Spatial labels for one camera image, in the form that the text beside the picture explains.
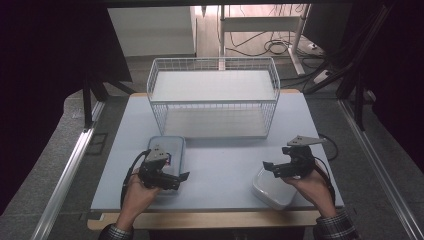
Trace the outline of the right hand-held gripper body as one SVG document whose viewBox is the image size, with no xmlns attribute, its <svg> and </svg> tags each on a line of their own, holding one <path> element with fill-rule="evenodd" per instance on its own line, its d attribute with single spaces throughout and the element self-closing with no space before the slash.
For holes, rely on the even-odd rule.
<svg viewBox="0 0 424 240">
<path fill-rule="evenodd" d="M 281 173 L 282 178 L 304 178 L 313 170 L 316 170 L 321 176 L 325 177 L 325 172 L 317 166 L 316 157 L 312 154 L 310 145 L 324 143 L 324 139 L 296 136 L 287 143 L 287 147 L 283 147 L 282 151 L 285 155 L 289 155 L 291 161 L 286 164 L 285 170 Z"/>
</svg>

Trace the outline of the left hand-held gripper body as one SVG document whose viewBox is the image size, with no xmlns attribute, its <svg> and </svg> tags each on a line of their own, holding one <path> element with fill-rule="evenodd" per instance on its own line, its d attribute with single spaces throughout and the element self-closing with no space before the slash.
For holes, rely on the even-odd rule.
<svg viewBox="0 0 424 240">
<path fill-rule="evenodd" d="M 160 145 L 155 145 L 149 150 L 138 171 L 138 176 L 144 182 L 145 187 L 158 187 L 166 190 L 170 184 L 180 183 L 178 176 L 163 171 L 169 159 L 170 155 Z"/>
</svg>

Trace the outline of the white plastic food container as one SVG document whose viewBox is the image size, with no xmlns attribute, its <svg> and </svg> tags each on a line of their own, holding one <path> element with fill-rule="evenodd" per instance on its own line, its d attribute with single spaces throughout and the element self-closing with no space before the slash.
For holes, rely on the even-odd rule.
<svg viewBox="0 0 424 240">
<path fill-rule="evenodd" d="M 297 190 L 261 168 L 252 183 L 253 194 L 275 210 L 283 210 L 293 201 Z"/>
</svg>

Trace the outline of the blue-lidded clear food container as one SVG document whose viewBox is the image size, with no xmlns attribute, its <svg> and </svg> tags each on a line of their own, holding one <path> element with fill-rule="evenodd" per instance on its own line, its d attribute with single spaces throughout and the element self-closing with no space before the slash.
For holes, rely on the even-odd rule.
<svg viewBox="0 0 424 240">
<path fill-rule="evenodd" d="M 169 155 L 170 159 L 163 168 L 165 173 L 178 176 L 185 173 L 184 154 L 185 139 L 180 136 L 154 136 L 149 140 L 148 150 L 155 145 L 160 145 Z M 163 190 L 162 195 L 176 195 L 178 191 Z"/>
</svg>

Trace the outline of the white wire storage rack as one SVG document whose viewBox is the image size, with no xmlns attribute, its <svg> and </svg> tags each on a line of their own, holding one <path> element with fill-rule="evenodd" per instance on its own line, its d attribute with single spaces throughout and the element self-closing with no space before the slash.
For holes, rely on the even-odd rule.
<svg viewBox="0 0 424 240">
<path fill-rule="evenodd" d="M 265 138 L 280 78 L 270 57 L 157 58 L 146 90 L 163 135 Z"/>
</svg>

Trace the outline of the person's left hand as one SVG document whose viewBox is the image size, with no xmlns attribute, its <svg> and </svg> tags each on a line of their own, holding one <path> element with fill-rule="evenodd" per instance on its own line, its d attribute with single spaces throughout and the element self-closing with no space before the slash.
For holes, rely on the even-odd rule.
<svg viewBox="0 0 424 240">
<path fill-rule="evenodd" d="M 136 169 L 126 184 L 127 190 L 122 204 L 122 213 L 128 218 L 136 218 L 155 200 L 161 188 L 147 188 L 138 176 Z"/>
</svg>

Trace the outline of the person's right hand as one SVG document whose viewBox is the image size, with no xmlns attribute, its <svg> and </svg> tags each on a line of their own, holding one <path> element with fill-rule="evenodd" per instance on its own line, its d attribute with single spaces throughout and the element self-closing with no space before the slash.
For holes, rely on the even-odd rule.
<svg viewBox="0 0 424 240">
<path fill-rule="evenodd" d="M 283 178 L 283 181 L 294 186 L 306 200 L 318 209 L 323 218 L 331 218 L 337 215 L 326 182 L 316 170 L 313 170 L 304 178 Z"/>
</svg>

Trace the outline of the black metal stand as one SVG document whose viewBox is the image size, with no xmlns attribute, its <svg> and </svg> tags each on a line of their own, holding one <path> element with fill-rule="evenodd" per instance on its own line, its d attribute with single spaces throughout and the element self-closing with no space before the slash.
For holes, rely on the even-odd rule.
<svg viewBox="0 0 424 240">
<path fill-rule="evenodd" d="M 123 83 L 113 80 L 103 73 L 87 73 L 83 80 L 83 109 L 84 109 L 84 130 L 87 131 L 94 124 L 91 108 L 91 95 L 94 95 L 97 101 L 105 102 L 109 98 L 109 93 L 104 85 L 109 83 L 113 87 L 123 91 L 126 94 L 134 94 L 135 90 Z"/>
<path fill-rule="evenodd" d="M 362 27 L 356 31 L 353 38 L 347 43 L 346 49 L 342 50 L 342 53 L 345 54 L 342 67 L 317 85 L 306 88 L 303 93 L 306 95 L 314 94 L 336 80 L 341 80 L 336 90 L 336 97 L 340 100 L 346 100 L 352 92 L 355 92 L 353 119 L 359 129 L 364 130 L 362 117 L 365 85 L 362 80 L 361 68 L 364 66 L 364 59 L 393 8 L 393 2 L 392 0 L 355 1 L 357 3 L 374 2 L 374 7 Z"/>
</svg>

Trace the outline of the white power strip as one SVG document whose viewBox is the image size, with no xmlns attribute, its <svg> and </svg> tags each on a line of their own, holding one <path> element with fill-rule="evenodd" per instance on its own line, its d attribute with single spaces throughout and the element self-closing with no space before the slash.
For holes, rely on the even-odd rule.
<svg viewBox="0 0 424 240">
<path fill-rule="evenodd" d="M 321 83 L 322 81 L 324 81 L 325 79 L 327 79 L 331 74 L 332 74 L 331 71 L 329 71 L 329 70 L 323 70 L 321 73 L 319 73 L 314 78 L 314 83 L 315 84 Z"/>
</svg>

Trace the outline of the dark curtain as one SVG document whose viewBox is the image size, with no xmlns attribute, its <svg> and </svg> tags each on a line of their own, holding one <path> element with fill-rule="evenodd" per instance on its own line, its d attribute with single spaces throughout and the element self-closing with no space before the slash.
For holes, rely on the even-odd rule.
<svg viewBox="0 0 424 240">
<path fill-rule="evenodd" d="M 86 81 L 129 81 L 109 11 L 83 0 L 0 0 L 0 215 Z"/>
<path fill-rule="evenodd" d="M 397 0 L 367 56 L 373 111 L 424 168 L 424 0 Z"/>
</svg>

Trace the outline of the white cabinet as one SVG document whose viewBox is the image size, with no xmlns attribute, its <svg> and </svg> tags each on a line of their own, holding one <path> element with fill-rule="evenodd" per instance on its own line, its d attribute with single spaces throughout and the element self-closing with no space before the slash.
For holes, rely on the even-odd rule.
<svg viewBox="0 0 424 240">
<path fill-rule="evenodd" d="M 193 7 L 109 8 L 109 16 L 125 57 L 193 55 Z"/>
</svg>

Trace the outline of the aluminium rail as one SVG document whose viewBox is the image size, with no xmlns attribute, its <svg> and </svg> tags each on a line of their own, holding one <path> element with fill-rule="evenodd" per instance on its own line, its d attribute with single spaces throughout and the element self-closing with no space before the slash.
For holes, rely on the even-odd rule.
<svg viewBox="0 0 424 240">
<path fill-rule="evenodd" d="M 371 144 L 367 134 L 356 124 L 353 116 L 354 111 L 349 106 L 349 102 L 347 100 L 339 100 L 338 104 L 342 108 L 345 118 L 347 119 L 357 141 L 359 142 L 359 145 L 364 151 L 368 162 L 376 174 L 376 177 L 378 178 L 383 191 L 388 197 L 388 200 L 392 205 L 403 228 L 405 229 L 409 239 L 424 240 L 424 228 L 422 228 L 417 222 L 417 219 L 412 213 L 406 200 L 401 196 L 392 178 L 389 176 L 389 173 L 384 167 L 380 156 L 377 154 L 374 146 Z"/>
<path fill-rule="evenodd" d="M 56 184 L 56 187 L 41 215 L 39 222 L 30 240 L 47 240 L 58 217 L 60 209 L 66 199 L 73 179 L 78 171 L 79 165 L 86 152 L 89 142 L 95 131 L 98 119 L 105 106 L 104 102 L 97 102 L 91 110 L 93 123 L 88 129 L 84 129 L 80 134 L 76 145 L 68 159 L 67 164 Z"/>
</svg>

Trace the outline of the white metal desk frame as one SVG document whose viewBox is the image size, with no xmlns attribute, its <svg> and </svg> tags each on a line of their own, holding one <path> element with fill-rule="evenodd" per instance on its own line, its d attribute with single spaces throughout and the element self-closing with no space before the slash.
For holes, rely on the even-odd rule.
<svg viewBox="0 0 424 240">
<path fill-rule="evenodd" d="M 219 13 L 220 47 L 219 56 L 225 55 L 226 32 L 294 32 L 295 37 L 287 51 L 298 76 L 304 76 L 305 71 L 298 58 L 297 49 L 311 4 L 306 4 L 300 16 L 273 17 L 226 17 L 225 6 L 221 5 Z"/>
</svg>

